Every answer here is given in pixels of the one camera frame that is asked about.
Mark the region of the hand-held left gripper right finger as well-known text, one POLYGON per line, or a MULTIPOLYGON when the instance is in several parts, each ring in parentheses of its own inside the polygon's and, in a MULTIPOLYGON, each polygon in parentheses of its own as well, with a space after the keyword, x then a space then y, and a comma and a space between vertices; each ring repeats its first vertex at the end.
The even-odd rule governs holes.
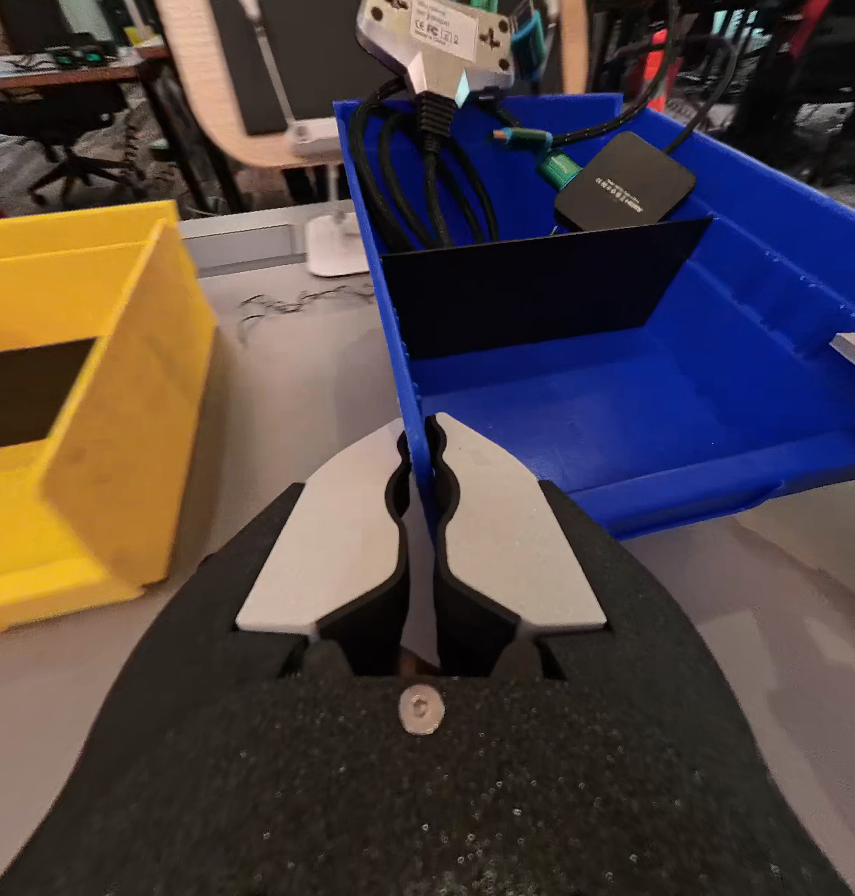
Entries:
POLYGON ((431 416, 431 462, 444 672, 491 673, 511 644, 606 625, 549 483, 447 412, 431 416))

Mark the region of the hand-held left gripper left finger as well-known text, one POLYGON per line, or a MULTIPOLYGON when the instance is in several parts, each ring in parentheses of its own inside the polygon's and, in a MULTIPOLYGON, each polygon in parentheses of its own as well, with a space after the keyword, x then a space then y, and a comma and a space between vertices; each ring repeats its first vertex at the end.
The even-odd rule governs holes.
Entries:
POLYGON ((353 670, 396 670, 410 607, 410 476, 400 418, 321 465, 302 485, 236 628, 332 641, 353 670))

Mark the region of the blue plastic bin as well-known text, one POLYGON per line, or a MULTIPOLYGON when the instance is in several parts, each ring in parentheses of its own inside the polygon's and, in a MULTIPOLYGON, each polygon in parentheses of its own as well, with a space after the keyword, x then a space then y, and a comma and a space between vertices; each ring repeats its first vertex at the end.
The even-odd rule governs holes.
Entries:
MULTIPOLYGON (((356 107, 335 105, 375 287, 391 252, 350 158, 356 107)), ((555 236, 554 191, 529 156, 493 145, 493 126, 469 105, 453 135, 501 241, 555 236)), ((666 221, 713 223, 643 327, 414 362, 387 344, 424 495, 438 412, 623 539, 855 479, 855 365, 829 345, 855 331, 855 210, 702 135, 674 159, 697 183, 666 221)))

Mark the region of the yellow plastic bin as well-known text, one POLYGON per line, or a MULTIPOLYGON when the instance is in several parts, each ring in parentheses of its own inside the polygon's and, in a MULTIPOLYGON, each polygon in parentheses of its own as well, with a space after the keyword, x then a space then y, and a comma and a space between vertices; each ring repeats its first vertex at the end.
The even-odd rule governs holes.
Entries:
POLYGON ((216 330, 174 202, 0 218, 0 351, 97 341, 0 449, 0 633, 168 576, 216 330))

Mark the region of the black hdmi switch with cable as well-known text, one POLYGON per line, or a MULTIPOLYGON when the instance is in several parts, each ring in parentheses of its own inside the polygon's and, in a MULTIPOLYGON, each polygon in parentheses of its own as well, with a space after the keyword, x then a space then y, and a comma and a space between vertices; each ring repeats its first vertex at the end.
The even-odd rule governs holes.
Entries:
POLYGON ((444 188, 476 244, 499 239, 489 191, 453 136, 456 114, 474 96, 514 83, 512 33, 496 2, 362 2, 359 45, 391 73, 351 112, 350 158, 371 223, 392 253, 454 244, 444 188), (420 152, 427 218, 405 195, 391 158, 402 133, 420 152))

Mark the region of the black bin divider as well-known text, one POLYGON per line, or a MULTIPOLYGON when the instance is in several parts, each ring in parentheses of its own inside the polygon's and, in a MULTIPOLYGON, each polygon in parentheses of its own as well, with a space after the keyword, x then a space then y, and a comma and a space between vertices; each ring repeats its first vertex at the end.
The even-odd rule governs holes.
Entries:
POLYGON ((414 362, 643 327, 712 223, 382 255, 375 287, 387 344, 414 362))
POLYGON ((46 439, 96 342, 0 351, 0 449, 46 439))

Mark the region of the white panel stand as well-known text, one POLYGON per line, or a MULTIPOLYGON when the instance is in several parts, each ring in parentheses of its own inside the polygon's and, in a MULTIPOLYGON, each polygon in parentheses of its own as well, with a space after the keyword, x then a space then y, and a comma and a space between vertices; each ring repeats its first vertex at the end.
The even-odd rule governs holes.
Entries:
POLYGON ((336 100, 355 92, 353 47, 343 35, 349 2, 241 1, 255 45, 286 125, 293 155, 310 163, 313 186, 321 186, 326 210, 306 222, 304 238, 311 275, 339 279, 366 274, 368 263, 357 217, 341 198, 344 180, 336 100))

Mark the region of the wooden-framed black panel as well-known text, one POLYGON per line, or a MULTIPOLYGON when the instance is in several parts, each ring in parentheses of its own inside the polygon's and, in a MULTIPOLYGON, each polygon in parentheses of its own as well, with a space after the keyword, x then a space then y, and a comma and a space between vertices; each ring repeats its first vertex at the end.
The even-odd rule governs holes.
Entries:
POLYGON ((155 4, 204 134, 233 160, 296 168, 341 158, 334 104, 399 74, 404 90, 527 96, 516 70, 517 2, 155 4))

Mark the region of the black office chair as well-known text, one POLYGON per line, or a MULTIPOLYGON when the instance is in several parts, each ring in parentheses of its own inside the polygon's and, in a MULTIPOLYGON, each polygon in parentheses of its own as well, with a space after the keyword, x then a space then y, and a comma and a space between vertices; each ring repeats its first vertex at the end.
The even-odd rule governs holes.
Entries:
POLYGON ((0 89, 0 136, 37 144, 50 167, 25 188, 32 207, 39 210, 69 210, 75 207, 76 185, 92 187, 97 177, 116 186, 117 203, 147 200, 144 173, 129 158, 119 161, 78 155, 75 146, 86 135, 108 131, 126 113, 129 104, 123 85, 139 80, 143 66, 109 66, 85 73, 92 80, 69 84, 44 83, 31 86, 27 79, 0 89))

